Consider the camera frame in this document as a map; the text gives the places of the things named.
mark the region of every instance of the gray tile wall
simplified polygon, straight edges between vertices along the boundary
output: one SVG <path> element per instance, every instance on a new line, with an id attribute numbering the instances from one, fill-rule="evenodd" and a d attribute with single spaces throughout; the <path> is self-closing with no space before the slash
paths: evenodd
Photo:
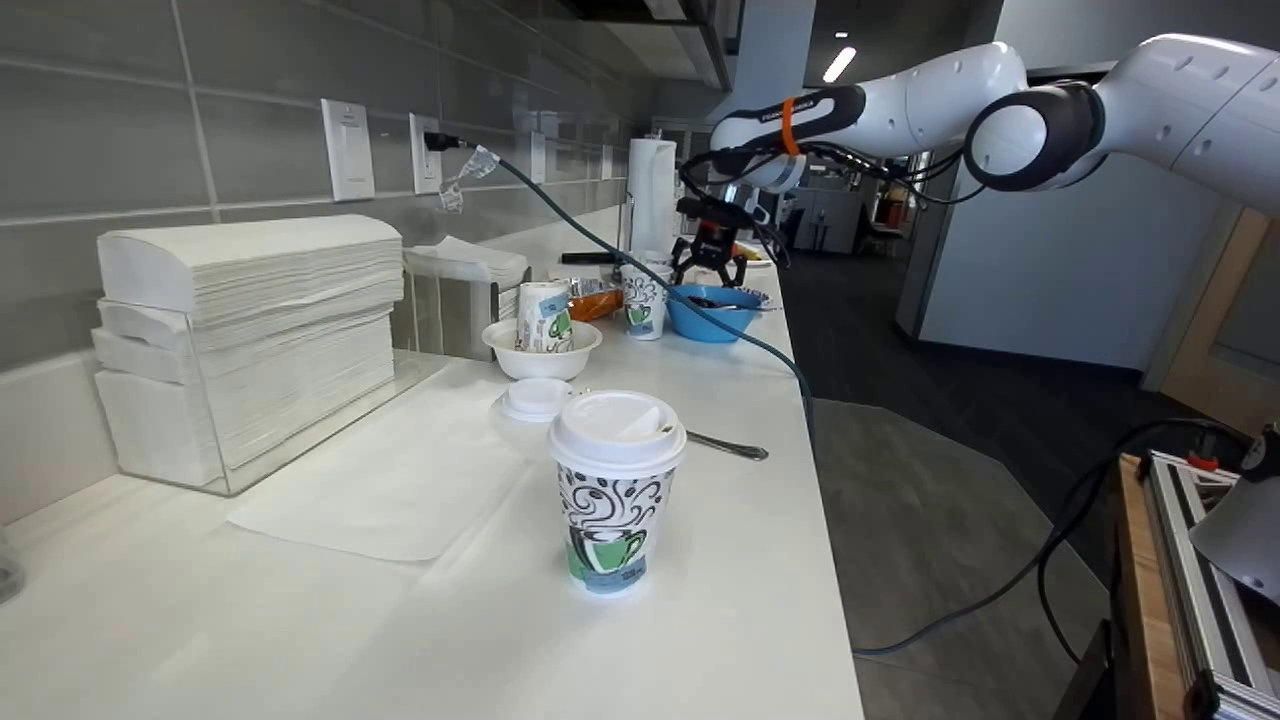
<path id="1" fill-rule="evenodd" d="M 320 96 L 367 109 L 367 205 L 328 198 Z M 89 348 L 103 229 L 372 211 L 410 241 L 488 241 L 552 211 L 507 174 L 463 211 L 411 196 L 405 113 L 522 169 L 528 113 L 558 113 L 548 191 L 594 211 L 624 191 L 647 96 L 559 0 L 0 0 L 0 369 Z"/>

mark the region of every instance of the paper towel roll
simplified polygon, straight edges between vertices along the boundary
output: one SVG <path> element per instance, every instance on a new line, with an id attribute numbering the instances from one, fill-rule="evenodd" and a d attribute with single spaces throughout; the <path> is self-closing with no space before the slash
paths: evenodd
<path id="1" fill-rule="evenodd" d="M 637 135 L 627 154 L 627 196 L 632 196 L 627 251 L 632 255 L 674 258 L 674 243 L 679 232 L 676 186 L 679 186 L 676 144 Z"/>

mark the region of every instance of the paper cup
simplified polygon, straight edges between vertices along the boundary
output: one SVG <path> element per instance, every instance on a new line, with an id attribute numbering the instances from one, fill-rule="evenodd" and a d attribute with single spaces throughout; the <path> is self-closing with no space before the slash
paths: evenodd
<path id="1" fill-rule="evenodd" d="M 632 264 L 624 268 L 624 329 L 639 339 L 657 339 L 668 329 L 668 286 Z"/>
<path id="2" fill-rule="evenodd" d="M 523 353 L 563 353 L 573 348 L 573 324 L 567 324 L 567 284 L 522 284 L 516 297 L 516 348 Z"/>
<path id="3" fill-rule="evenodd" d="M 552 461 L 567 522 L 567 571 L 616 590 L 647 571 L 657 515 L 683 456 L 679 416 L 639 393 L 594 393 L 559 408 Z"/>

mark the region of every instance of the cabinet door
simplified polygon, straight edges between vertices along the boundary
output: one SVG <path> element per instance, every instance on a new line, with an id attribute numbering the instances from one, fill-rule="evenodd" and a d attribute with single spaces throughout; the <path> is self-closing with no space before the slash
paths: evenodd
<path id="1" fill-rule="evenodd" d="M 1242 211 L 1170 333 L 1147 389 L 1242 433 L 1280 421 L 1280 222 Z"/>

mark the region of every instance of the gray carpet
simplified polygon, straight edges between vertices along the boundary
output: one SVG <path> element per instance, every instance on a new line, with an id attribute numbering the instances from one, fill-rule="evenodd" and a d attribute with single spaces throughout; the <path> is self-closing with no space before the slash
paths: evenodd
<path id="1" fill-rule="evenodd" d="M 984 597 L 1050 535 L 1044 512 L 1005 462 L 884 408 L 815 401 L 815 461 L 851 644 L 888 644 Z M 1107 597 L 1074 546 L 1062 546 L 1050 590 L 1085 652 Z M 1042 720 L 1074 674 L 1032 580 L 857 668 L 870 720 Z"/>

